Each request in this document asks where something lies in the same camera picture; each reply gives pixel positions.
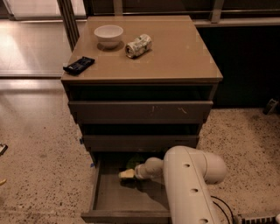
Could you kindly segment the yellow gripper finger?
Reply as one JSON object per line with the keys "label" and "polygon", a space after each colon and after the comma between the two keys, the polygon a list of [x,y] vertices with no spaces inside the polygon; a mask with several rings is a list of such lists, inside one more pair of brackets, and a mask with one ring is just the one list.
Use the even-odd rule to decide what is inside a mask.
{"label": "yellow gripper finger", "polygon": [[120,179],[133,179],[135,176],[135,171],[133,169],[128,169],[126,171],[121,171],[118,174]]}

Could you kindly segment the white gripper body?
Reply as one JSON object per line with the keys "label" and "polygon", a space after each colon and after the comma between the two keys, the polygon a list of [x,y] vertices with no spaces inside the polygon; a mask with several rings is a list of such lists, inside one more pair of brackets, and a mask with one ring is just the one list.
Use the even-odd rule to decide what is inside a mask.
{"label": "white gripper body", "polygon": [[139,164],[135,167],[135,177],[137,179],[144,179],[144,165]]}

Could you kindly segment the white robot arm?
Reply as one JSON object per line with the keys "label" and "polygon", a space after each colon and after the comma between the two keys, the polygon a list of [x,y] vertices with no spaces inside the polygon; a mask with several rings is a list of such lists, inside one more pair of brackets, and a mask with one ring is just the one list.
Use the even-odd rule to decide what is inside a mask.
{"label": "white robot arm", "polygon": [[164,178],[172,224],[221,224],[209,185],[227,175],[224,160],[213,153],[187,146],[170,148],[162,159],[148,158],[119,173],[119,179]]}

